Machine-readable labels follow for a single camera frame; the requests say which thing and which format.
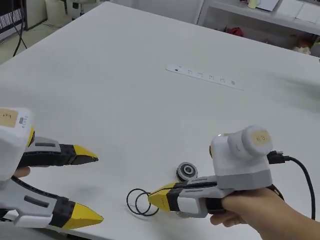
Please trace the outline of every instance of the cable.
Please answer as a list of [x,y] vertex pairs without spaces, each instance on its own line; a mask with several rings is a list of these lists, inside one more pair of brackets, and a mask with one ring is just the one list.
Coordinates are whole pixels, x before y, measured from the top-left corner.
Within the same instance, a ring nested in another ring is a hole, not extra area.
[[17,54],[18,49],[19,49],[19,47],[21,45],[21,42],[23,43],[25,49],[27,49],[27,45],[26,45],[25,41],[22,38],[22,34],[23,34],[23,30],[24,30],[24,20],[25,20],[25,12],[24,12],[23,0],[20,0],[20,6],[21,6],[21,10],[20,10],[20,12],[21,12],[21,29],[20,29],[20,32],[19,32],[17,27],[16,27],[16,25],[15,25],[15,21],[14,21],[14,11],[15,11],[15,9],[14,9],[14,0],[11,0],[11,21],[12,21],[12,25],[13,25],[15,31],[19,35],[19,41],[18,41],[18,44],[17,44],[17,46],[16,46],[16,48],[14,50],[14,53],[13,53],[12,57],[14,57]]
[[272,184],[271,186],[268,186],[267,189],[275,192],[283,201],[285,200],[284,196],[275,185]]
[[305,179],[306,182],[308,184],[309,187],[309,191],[310,191],[310,197],[311,197],[311,219],[316,220],[316,196],[315,196],[315,190],[314,187],[312,185],[311,182],[311,178],[310,175],[308,173],[307,168],[303,165],[302,162],[300,162],[298,159],[291,157],[291,156],[285,156],[284,157],[286,161],[292,161],[296,164],[298,164],[298,166],[302,169],[304,175],[305,175]]
[[[135,191],[141,191],[141,192],[142,192],[142,193],[140,193],[140,194],[136,197],[135,202],[134,202],[134,207],[135,207],[135,210],[136,210],[136,211],[134,211],[134,210],[130,207],[130,205],[129,205],[129,196],[130,196],[130,194],[132,194],[132,193],[135,192]],[[150,195],[150,192],[147,192],[147,191],[145,191],[145,190],[143,190],[143,189],[141,189],[141,188],[132,189],[132,190],[127,194],[127,196],[126,196],[126,205],[127,205],[127,207],[129,208],[130,212],[132,212],[132,213],[135,214],[135,215],[141,215],[141,216],[144,216],[144,217],[151,217],[151,216],[155,215],[155,214],[159,211],[159,208],[157,208],[153,213],[148,213],[149,210],[150,210],[150,208],[151,208],[151,203],[149,202],[149,207],[146,209],[146,211],[141,212],[141,211],[139,210],[139,208],[138,208],[138,200],[139,200],[139,198],[140,198],[141,196],[143,196],[143,195],[149,196],[149,195]]]
[[55,25],[53,25],[53,24],[50,24],[50,23],[48,23],[48,21],[44,21],[44,22],[42,23],[42,25],[48,26],[48,27],[50,27],[50,28],[52,28],[52,29],[54,29],[54,30],[58,30],[58,29],[62,28],[61,26],[55,26]]
[[310,191],[310,197],[311,197],[311,219],[316,220],[316,196],[315,196],[315,190],[311,182],[310,175],[308,173],[307,168],[303,165],[302,162],[300,162],[298,159],[291,157],[291,156],[284,156],[284,153],[282,151],[271,151],[267,155],[267,159],[269,161],[269,164],[284,164],[285,162],[292,161],[302,169],[306,182],[308,184],[308,188]]

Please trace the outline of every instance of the shelf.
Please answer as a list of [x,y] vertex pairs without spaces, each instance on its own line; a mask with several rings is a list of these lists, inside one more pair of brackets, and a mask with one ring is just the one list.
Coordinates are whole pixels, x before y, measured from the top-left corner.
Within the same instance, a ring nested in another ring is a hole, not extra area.
[[315,0],[302,0],[302,1],[306,2],[306,3],[315,4],[315,5],[320,6],[320,2],[319,1],[315,1]]
[[306,33],[320,35],[320,25],[276,12],[265,11],[258,8],[251,9],[248,8],[246,3],[240,2],[239,0],[210,0],[209,6]]

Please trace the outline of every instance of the power strip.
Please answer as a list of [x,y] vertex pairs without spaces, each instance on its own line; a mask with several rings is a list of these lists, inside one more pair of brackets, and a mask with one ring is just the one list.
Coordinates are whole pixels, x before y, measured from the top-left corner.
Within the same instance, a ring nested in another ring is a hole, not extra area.
[[189,76],[196,79],[201,79],[213,84],[220,84],[223,86],[227,86],[233,89],[244,90],[242,84],[240,82],[236,82],[234,80],[227,79],[223,76],[214,75],[211,73],[205,73],[201,71],[195,71],[191,68],[186,68],[181,65],[170,64],[165,68],[167,71],[182,74],[185,76]]

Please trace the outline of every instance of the table surface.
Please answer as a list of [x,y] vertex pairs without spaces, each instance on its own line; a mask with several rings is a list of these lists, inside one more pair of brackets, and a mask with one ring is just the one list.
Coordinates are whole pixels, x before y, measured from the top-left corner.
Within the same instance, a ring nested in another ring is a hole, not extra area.
[[[234,79],[244,90],[166,71],[167,64]],[[251,240],[259,236],[245,225],[227,229],[166,212],[134,216],[126,195],[176,180],[184,161],[199,176],[213,175],[212,138],[257,124],[269,130],[275,149],[306,165],[319,199],[319,76],[315,57],[104,3],[2,64],[0,103],[30,108],[38,136],[99,156],[92,164],[34,168],[25,178],[104,216],[73,234]],[[303,172],[294,163],[271,171],[286,201],[309,216]]]

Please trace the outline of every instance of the yellow tip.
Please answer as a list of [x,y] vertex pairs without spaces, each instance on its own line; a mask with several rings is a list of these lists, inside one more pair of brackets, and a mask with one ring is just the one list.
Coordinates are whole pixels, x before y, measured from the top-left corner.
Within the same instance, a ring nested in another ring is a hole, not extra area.
[[63,229],[78,229],[95,224],[104,220],[102,216],[91,210],[87,206],[76,203],[71,218],[62,227]]
[[159,192],[160,190],[163,190],[163,189],[173,189],[175,185],[176,185],[176,182],[171,182],[171,183],[169,183],[167,185],[164,185],[163,187],[155,190],[154,192],[151,193],[151,195],[154,194],[154,193],[157,193],[157,192]]
[[158,192],[155,192],[154,194],[150,194],[148,196],[148,201],[152,205],[156,206],[157,208],[163,210],[163,211],[170,211],[169,202],[167,199],[167,193],[169,192],[169,189],[160,190]]
[[26,144],[27,147],[30,146],[31,141],[34,139],[34,134],[35,134],[35,129],[34,129],[33,126],[31,126],[30,133],[29,133],[29,139],[28,139],[28,142]]
[[93,152],[90,152],[89,150],[85,149],[83,146],[73,145],[73,147],[75,150],[75,154],[77,156],[82,155],[82,156],[89,156],[92,158],[98,158],[97,155],[95,155]]

